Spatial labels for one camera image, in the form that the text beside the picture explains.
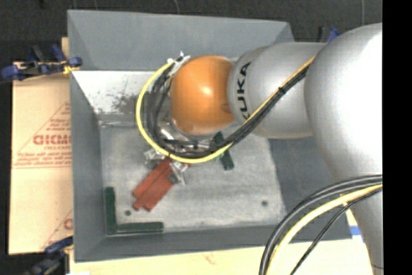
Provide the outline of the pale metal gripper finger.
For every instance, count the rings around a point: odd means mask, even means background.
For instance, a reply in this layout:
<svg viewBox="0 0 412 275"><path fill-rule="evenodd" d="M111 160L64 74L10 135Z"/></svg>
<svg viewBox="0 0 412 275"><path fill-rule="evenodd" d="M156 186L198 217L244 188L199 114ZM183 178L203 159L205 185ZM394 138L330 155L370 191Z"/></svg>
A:
<svg viewBox="0 0 412 275"><path fill-rule="evenodd" d="M179 161L173 161L169 165L171 168L172 173L169 175L169 180L173 184L181 184L185 185L185 177L184 177L184 172L188 170L189 165L186 163L182 163Z"/></svg>
<svg viewBox="0 0 412 275"><path fill-rule="evenodd" d="M155 168L163 160L163 154L153 148L145 151L144 157L147 168Z"/></svg>

